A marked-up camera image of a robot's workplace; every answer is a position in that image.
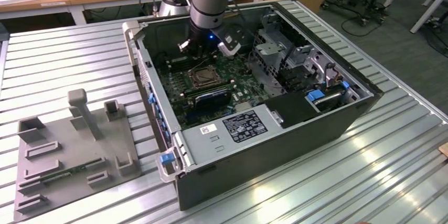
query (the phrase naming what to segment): aluminum extrusion table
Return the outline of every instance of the aluminum extrusion table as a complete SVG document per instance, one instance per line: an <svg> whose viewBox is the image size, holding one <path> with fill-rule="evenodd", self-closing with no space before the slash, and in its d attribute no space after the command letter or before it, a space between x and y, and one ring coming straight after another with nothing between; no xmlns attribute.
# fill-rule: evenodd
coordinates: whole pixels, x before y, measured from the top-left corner
<svg viewBox="0 0 448 224"><path fill-rule="evenodd" d="M17 120L69 116L65 91L89 109L125 104L143 175L26 223L445 223L446 116L298 3L278 1L383 90L342 136L187 211L158 178L157 145L125 53L121 22L13 34L3 42L0 92L0 223L11 223Z"/></svg>

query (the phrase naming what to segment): blue clip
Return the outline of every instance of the blue clip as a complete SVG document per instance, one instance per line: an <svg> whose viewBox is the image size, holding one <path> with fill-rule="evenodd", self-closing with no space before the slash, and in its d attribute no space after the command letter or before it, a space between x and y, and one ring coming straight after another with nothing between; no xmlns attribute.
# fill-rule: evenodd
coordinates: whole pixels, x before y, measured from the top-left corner
<svg viewBox="0 0 448 224"><path fill-rule="evenodd" d="M169 152L166 154L162 154L159 156L159 163L161 163L161 165L170 164L171 162L174 162L174 160L175 160L175 157L174 157L174 154L171 152Z"/></svg>
<svg viewBox="0 0 448 224"><path fill-rule="evenodd" d="M347 89L349 86L350 86L350 85L347 84L347 82L346 82L346 81L342 81L342 87L343 87L343 89Z"/></svg>
<svg viewBox="0 0 448 224"><path fill-rule="evenodd" d="M155 102L155 99L154 99L154 95L153 95L153 94L154 94L154 93L149 93L149 99L147 99L149 104Z"/></svg>
<svg viewBox="0 0 448 224"><path fill-rule="evenodd" d="M307 93L306 97L309 99L310 102L313 102L314 100L322 98L325 95L319 90L313 90Z"/></svg>

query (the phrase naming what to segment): barcode sticker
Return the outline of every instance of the barcode sticker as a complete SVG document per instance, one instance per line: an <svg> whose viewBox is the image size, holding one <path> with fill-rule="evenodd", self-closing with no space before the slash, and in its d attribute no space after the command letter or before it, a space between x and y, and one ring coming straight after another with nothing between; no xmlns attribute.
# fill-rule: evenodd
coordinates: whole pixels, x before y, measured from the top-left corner
<svg viewBox="0 0 448 224"><path fill-rule="evenodd" d="M53 5L65 5L65 2L51 2L51 3L39 4L39 6L53 6Z"/></svg>

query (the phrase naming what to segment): gray bracket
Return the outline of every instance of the gray bracket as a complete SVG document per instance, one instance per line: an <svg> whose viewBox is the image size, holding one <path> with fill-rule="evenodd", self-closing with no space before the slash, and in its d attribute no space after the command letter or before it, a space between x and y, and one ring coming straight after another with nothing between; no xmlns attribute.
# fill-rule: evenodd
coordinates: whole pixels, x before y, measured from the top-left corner
<svg viewBox="0 0 448 224"><path fill-rule="evenodd" d="M109 122L125 116L123 105L118 104L117 100L103 103L103 111Z"/></svg>
<svg viewBox="0 0 448 224"><path fill-rule="evenodd" d="M101 171L86 177L86 184L93 188L97 186L102 186L103 184L109 183L111 177L106 173L106 170Z"/></svg>
<svg viewBox="0 0 448 224"><path fill-rule="evenodd" d="M15 211L21 214L25 214L26 212L38 209L43 205L46 205L46 198L42 195L37 194L18 202L18 208L15 209Z"/></svg>
<svg viewBox="0 0 448 224"><path fill-rule="evenodd" d="M139 176L123 105L87 111L83 90L69 92L73 117L18 123L14 221L22 221Z"/></svg>
<svg viewBox="0 0 448 224"><path fill-rule="evenodd" d="M118 157L114 157L114 164L121 177L129 175L135 170L133 159L129 152L127 152L127 160L123 162L119 162Z"/></svg>
<svg viewBox="0 0 448 224"><path fill-rule="evenodd" d="M42 128L45 128L45 125L37 117L19 120L17 135L26 143L30 143L45 138L38 131Z"/></svg>
<svg viewBox="0 0 448 224"><path fill-rule="evenodd" d="M50 152L59 150L59 148L61 148L61 145L58 144L57 141L50 142L47 144L42 144L37 147L33 147L25 150L25 158L30 159L30 158L39 157Z"/></svg>

